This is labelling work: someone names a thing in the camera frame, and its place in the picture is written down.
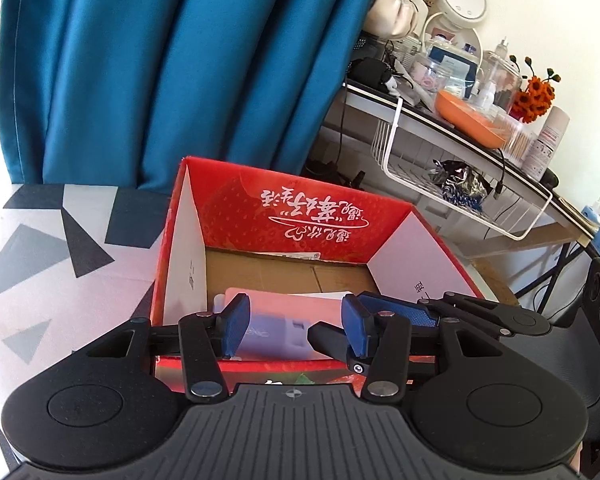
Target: white bottle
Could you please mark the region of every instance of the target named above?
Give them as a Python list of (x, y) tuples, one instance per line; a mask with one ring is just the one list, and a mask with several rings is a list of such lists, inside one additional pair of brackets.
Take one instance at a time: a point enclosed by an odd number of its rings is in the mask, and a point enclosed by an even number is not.
[(522, 165), (522, 171), (536, 182), (540, 181), (551, 159), (554, 158), (555, 150), (558, 149), (567, 126), (569, 126), (569, 116), (561, 108), (552, 107), (540, 135)]
[(480, 93), (475, 97), (475, 107), (479, 108), (483, 112), (488, 113), (493, 105), (493, 101), (496, 97), (496, 83), (493, 81), (487, 82), (487, 84), (480, 90)]
[(507, 37), (505, 36), (504, 40), (502, 40), (496, 47), (495, 55), (499, 56), (502, 59), (507, 59), (507, 54), (509, 53), (508, 46), (509, 42), (507, 41)]

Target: metal pivot screw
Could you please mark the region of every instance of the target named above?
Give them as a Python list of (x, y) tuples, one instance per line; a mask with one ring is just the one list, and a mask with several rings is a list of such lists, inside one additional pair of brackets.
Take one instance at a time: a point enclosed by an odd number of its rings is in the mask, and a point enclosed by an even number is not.
[(375, 397), (391, 397), (400, 391), (400, 388), (389, 381), (376, 381), (367, 388), (369, 393)]
[(222, 386), (215, 381), (200, 381), (191, 387), (196, 397), (217, 397), (222, 393)]

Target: blue gripper pad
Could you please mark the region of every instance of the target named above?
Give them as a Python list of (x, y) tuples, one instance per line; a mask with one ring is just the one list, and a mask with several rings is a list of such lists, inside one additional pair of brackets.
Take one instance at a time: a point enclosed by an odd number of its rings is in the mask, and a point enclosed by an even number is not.
[(235, 298), (218, 314), (224, 321), (222, 335), (222, 355), (233, 357), (242, 342), (251, 321), (251, 303), (246, 294), (236, 294)]
[(347, 294), (342, 298), (340, 315), (353, 353), (357, 357), (368, 357), (369, 342), (376, 330), (373, 314), (353, 294)]
[(406, 317), (413, 326), (438, 326), (438, 316), (429, 313), (423, 305), (369, 292), (362, 292), (358, 295), (358, 299), (372, 314), (377, 314), (381, 310), (390, 310), (398, 316)]

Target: circular pad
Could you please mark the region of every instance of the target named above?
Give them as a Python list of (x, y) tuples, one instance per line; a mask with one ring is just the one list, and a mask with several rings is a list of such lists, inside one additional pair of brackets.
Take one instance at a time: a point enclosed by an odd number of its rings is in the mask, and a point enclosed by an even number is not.
[(97, 384), (81, 384), (59, 391), (47, 406), (60, 424), (88, 428), (103, 424), (122, 409), (122, 397), (116, 390)]
[(515, 321), (516, 323), (520, 323), (520, 325), (522, 325), (522, 326), (535, 326), (536, 325), (536, 320), (533, 318), (533, 316), (530, 316), (529, 314), (525, 314), (524, 312), (516, 313), (513, 316), (513, 321)]
[(472, 415), (503, 428), (524, 426), (542, 411), (538, 396), (515, 384), (488, 384), (472, 391), (466, 400)]
[[(441, 324), (468, 334), (457, 327)], [(495, 340), (461, 334), (454, 348), (451, 337), (443, 337), (448, 367), (422, 385), (411, 405), (420, 436), (473, 470), (523, 473), (568, 462), (587, 428), (578, 394)]]

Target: orange bowl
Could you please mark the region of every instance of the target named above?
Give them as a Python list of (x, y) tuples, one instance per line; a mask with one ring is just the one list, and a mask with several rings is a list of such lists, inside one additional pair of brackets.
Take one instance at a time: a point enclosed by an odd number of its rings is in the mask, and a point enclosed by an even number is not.
[(485, 148), (497, 150), (507, 143), (507, 139), (497, 135), (495, 126), (483, 115), (453, 94), (441, 90), (436, 96), (436, 110), (462, 133), (480, 142)]

